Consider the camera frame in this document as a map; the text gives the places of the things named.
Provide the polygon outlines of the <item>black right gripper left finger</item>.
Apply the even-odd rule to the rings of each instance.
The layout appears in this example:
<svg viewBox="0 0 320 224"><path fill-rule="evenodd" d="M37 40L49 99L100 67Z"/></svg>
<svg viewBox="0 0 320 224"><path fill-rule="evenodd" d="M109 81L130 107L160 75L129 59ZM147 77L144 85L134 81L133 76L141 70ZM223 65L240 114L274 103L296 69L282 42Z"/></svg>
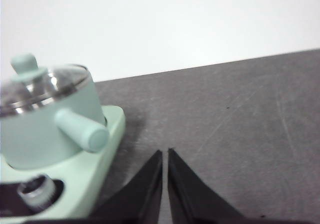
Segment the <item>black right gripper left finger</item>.
<svg viewBox="0 0 320 224"><path fill-rule="evenodd" d="M163 190L163 153L157 150L117 193L90 215L91 224L156 224Z"/></svg>

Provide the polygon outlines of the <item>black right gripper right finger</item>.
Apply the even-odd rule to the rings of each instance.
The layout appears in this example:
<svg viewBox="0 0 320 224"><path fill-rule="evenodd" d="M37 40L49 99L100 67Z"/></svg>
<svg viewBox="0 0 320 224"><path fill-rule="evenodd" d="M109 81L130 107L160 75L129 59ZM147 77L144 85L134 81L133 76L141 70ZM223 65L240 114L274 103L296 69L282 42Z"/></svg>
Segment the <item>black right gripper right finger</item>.
<svg viewBox="0 0 320 224"><path fill-rule="evenodd" d="M168 150L168 195L175 224L247 224L236 208L209 188L170 148Z"/></svg>

